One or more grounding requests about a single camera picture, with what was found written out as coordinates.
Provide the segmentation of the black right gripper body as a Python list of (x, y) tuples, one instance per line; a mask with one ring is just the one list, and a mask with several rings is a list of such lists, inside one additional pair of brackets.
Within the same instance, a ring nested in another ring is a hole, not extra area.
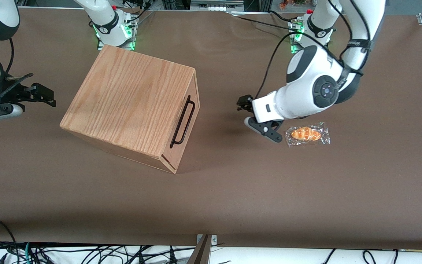
[(16, 85), (4, 96), (2, 96), (3, 92), (8, 90), (10, 86), (13, 85), (14, 83), (15, 81), (2, 82), (2, 88), (0, 89), (0, 97), (1, 97), (0, 104), (5, 104), (5, 103), (18, 104), (21, 102), (33, 102), (31, 93), (28, 91), (30, 87), (22, 85), (22, 84)]

